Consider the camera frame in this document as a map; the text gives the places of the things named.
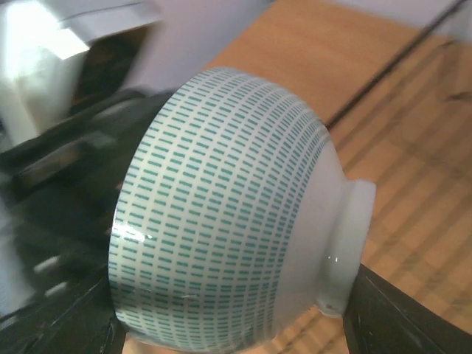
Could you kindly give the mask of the green dashed pattern bowl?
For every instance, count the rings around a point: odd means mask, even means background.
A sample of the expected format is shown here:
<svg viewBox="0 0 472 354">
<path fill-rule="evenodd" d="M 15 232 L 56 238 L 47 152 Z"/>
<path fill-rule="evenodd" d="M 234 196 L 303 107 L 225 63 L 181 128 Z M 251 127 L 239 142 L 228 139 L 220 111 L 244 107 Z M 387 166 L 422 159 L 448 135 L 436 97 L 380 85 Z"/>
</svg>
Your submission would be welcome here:
<svg viewBox="0 0 472 354">
<path fill-rule="evenodd" d="M 137 147 L 108 253 L 118 320 L 183 353 L 236 353 L 317 307 L 347 309 L 376 186 L 344 174 L 298 96 L 229 67 L 197 74 Z"/>
</svg>

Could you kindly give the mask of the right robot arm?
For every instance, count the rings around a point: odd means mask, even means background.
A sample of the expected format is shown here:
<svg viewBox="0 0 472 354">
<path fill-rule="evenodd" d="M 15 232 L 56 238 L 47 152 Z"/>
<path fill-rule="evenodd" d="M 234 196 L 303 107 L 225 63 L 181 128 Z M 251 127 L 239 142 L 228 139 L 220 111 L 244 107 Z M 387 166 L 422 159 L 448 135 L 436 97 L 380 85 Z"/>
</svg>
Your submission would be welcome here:
<svg viewBox="0 0 472 354">
<path fill-rule="evenodd" d="M 180 353 L 241 353 L 310 307 L 343 321 L 351 353 L 469 353 L 471 335 L 362 262 L 371 225 L 446 153 L 375 198 L 464 107 L 441 94 L 376 181 L 370 159 L 448 79 L 432 49 L 359 121 L 354 112 L 455 1 L 328 122 L 304 99 L 229 67 L 149 96 L 127 90 L 1 155 L 3 353 L 117 353 L 124 337 Z"/>
</svg>

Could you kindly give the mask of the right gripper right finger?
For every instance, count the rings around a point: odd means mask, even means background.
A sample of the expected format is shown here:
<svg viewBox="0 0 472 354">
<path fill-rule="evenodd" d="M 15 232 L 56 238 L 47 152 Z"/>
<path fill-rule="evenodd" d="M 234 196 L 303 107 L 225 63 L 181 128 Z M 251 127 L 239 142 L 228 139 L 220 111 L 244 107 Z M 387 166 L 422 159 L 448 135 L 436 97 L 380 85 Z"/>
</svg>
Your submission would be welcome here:
<svg viewBox="0 0 472 354">
<path fill-rule="evenodd" d="M 350 354 L 470 353 L 471 334 L 361 265 L 343 315 Z"/>
</svg>

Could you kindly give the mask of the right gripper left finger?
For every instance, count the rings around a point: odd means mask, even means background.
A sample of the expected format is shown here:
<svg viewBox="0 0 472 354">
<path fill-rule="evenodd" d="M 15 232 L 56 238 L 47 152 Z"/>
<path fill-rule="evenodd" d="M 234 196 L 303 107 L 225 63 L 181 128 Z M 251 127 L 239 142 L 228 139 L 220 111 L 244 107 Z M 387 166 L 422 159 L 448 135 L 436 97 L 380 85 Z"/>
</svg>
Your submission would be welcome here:
<svg viewBox="0 0 472 354">
<path fill-rule="evenodd" d="M 106 272 L 1 318 L 2 353 L 121 353 L 124 343 Z"/>
</svg>

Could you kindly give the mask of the black wire dish rack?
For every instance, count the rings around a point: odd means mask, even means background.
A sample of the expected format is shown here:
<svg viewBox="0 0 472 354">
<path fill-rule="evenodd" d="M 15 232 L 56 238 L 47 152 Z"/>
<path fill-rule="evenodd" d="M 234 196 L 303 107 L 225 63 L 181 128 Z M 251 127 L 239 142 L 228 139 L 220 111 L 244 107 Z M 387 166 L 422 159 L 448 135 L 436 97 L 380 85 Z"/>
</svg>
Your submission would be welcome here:
<svg viewBox="0 0 472 354">
<path fill-rule="evenodd" d="M 386 65 L 375 73 L 370 81 L 365 83 L 359 90 L 352 96 L 352 98 L 330 118 L 326 127 L 331 131 L 345 116 L 350 113 L 351 110 L 361 102 L 370 92 L 373 90 L 385 77 L 393 72 L 397 68 L 399 63 L 407 58 L 416 48 L 429 37 L 433 31 L 437 30 L 445 21 L 451 16 L 456 15 L 462 10 L 468 3 L 467 0 L 453 1 L 448 5 L 442 12 L 436 15 L 430 22 L 425 25 L 416 36 L 414 36 L 405 46 L 397 52 Z"/>
</svg>

